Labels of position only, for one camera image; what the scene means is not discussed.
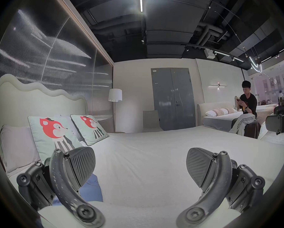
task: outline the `floor lamp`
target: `floor lamp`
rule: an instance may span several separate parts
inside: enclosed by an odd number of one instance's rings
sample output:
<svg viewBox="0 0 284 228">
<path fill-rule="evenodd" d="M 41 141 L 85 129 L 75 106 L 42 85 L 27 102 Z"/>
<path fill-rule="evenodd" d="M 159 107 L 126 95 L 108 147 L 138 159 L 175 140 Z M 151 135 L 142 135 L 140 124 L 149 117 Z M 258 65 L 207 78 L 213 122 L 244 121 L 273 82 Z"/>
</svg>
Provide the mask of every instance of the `floor lamp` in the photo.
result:
<svg viewBox="0 0 284 228">
<path fill-rule="evenodd" d="M 113 102 L 114 107 L 114 131 L 116 131 L 116 102 L 122 101 L 122 90 L 121 89 L 110 89 L 108 95 L 108 101 Z"/>
</svg>

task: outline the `double door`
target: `double door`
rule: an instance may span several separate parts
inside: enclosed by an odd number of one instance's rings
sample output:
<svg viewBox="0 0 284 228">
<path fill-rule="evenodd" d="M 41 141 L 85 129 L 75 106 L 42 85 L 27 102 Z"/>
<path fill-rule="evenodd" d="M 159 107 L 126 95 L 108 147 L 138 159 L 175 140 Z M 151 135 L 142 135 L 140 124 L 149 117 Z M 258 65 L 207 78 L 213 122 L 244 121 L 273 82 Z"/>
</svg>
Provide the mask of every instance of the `double door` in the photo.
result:
<svg viewBox="0 0 284 228">
<path fill-rule="evenodd" d="M 196 126 L 194 94 L 188 68 L 151 69 L 154 107 L 164 131 Z"/>
</svg>

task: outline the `blue fabric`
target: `blue fabric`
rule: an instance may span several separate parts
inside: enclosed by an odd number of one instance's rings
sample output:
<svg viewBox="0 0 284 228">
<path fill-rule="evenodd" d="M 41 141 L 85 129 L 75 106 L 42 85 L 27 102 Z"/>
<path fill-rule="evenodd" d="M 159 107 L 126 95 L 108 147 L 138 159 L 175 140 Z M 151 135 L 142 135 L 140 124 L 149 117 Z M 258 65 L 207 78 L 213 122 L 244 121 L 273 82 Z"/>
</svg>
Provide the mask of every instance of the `blue fabric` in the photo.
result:
<svg viewBox="0 0 284 228">
<path fill-rule="evenodd" d="M 102 191 L 96 175 L 92 174 L 87 182 L 79 189 L 81 197 L 86 201 L 103 202 Z M 53 205 L 61 205 L 57 196 L 53 199 Z"/>
</svg>

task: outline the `man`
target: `man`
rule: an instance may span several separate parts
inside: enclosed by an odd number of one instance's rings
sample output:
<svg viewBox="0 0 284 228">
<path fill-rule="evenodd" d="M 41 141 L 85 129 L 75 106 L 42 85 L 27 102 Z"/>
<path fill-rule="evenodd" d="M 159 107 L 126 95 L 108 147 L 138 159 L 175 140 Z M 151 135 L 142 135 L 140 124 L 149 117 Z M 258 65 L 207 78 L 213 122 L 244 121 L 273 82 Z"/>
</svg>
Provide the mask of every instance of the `man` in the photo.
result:
<svg viewBox="0 0 284 228">
<path fill-rule="evenodd" d="M 244 94 L 240 96 L 240 99 L 237 99 L 237 104 L 242 109 L 243 114 L 238 117 L 237 121 L 229 132 L 244 136 L 244 128 L 246 124 L 252 123 L 257 118 L 257 99 L 252 93 L 250 93 L 251 83 L 249 81 L 243 81 L 242 88 Z"/>
</svg>

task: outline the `bed frame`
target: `bed frame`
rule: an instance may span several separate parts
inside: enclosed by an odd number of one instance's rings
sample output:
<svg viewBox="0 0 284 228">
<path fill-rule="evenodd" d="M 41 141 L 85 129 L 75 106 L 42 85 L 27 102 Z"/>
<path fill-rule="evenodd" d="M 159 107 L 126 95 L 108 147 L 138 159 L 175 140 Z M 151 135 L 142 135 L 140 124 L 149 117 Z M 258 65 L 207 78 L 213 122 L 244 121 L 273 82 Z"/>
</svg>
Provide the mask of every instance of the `bed frame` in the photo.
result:
<svg viewBox="0 0 284 228">
<path fill-rule="evenodd" d="M 197 105 L 198 114 L 198 126 L 203 125 L 203 117 L 205 117 L 205 112 L 218 108 L 234 108 L 234 104 L 229 101 L 223 102 L 213 102 L 213 103 L 202 103 Z"/>
<path fill-rule="evenodd" d="M 4 124 L 12 127 L 29 126 L 28 116 L 87 114 L 83 96 L 71 96 L 62 89 L 49 90 L 41 83 L 21 83 L 15 76 L 0 78 L 0 130 Z M 0 142 L 0 157 L 4 155 Z"/>
</svg>

